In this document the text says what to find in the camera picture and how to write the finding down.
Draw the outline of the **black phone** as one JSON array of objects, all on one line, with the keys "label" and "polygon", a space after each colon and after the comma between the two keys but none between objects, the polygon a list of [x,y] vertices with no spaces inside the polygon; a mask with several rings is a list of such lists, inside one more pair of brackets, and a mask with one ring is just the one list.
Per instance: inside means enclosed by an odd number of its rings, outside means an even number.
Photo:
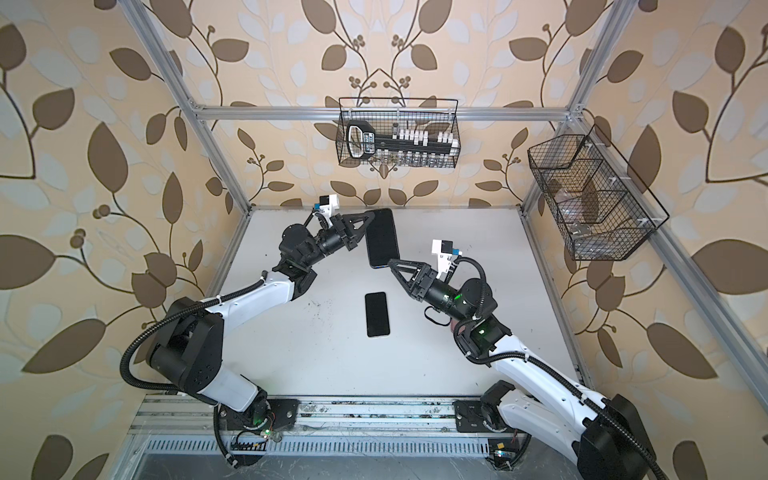
[{"label": "black phone", "polygon": [[391,333],[387,296],[385,292],[365,295],[366,334],[369,338]]}]

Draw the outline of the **pink phone case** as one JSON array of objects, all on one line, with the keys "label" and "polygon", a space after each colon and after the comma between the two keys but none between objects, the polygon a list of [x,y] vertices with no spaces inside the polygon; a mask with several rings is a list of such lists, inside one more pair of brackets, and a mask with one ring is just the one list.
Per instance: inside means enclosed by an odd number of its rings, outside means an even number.
[{"label": "pink phone case", "polygon": [[457,331],[461,331],[467,323],[467,320],[452,319],[449,323],[449,329],[452,333],[455,333]]}]

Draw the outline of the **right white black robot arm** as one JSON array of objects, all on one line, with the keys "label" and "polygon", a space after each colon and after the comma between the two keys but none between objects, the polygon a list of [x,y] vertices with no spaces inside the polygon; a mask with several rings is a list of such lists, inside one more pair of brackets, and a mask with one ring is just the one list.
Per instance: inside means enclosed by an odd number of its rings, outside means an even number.
[{"label": "right white black robot arm", "polygon": [[388,266],[411,298],[454,320],[452,337],[466,360],[505,375],[486,392],[487,428],[524,431],[570,460],[584,479],[665,478],[634,404],[591,390],[534,354],[496,318],[483,267],[464,256],[450,266],[462,263],[478,275],[459,289],[450,285],[450,274],[425,262]]}]

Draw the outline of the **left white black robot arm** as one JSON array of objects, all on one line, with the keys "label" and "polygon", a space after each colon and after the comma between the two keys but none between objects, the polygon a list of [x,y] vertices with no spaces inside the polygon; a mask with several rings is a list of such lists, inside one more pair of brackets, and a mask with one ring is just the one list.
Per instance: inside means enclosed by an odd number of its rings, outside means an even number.
[{"label": "left white black robot arm", "polygon": [[306,293],[317,277],[314,265],[341,249],[356,248],[375,218],[372,212],[312,215],[321,218],[318,232],[311,233],[307,223],[288,226],[279,262],[254,284],[203,302],[178,301],[143,342],[148,365],[200,401],[240,413],[257,403],[265,395],[260,387],[223,365],[225,339],[258,315]]}]

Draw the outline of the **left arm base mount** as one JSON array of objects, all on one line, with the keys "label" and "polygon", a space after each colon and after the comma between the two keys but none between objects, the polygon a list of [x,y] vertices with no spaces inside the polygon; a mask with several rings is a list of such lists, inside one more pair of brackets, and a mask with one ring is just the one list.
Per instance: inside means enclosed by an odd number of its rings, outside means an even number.
[{"label": "left arm base mount", "polygon": [[283,432],[293,428],[299,405],[297,399],[260,396],[243,412],[216,405],[214,439],[229,466],[238,469],[258,463],[267,447],[280,442]]}]

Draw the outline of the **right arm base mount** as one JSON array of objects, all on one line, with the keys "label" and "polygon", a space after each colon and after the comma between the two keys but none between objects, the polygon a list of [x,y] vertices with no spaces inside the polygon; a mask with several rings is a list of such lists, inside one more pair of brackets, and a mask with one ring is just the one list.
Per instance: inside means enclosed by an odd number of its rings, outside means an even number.
[{"label": "right arm base mount", "polygon": [[500,434],[491,438],[486,460],[495,470],[512,471],[527,453],[532,436],[508,426],[496,406],[481,400],[456,400],[453,403],[456,429],[459,433]]}]

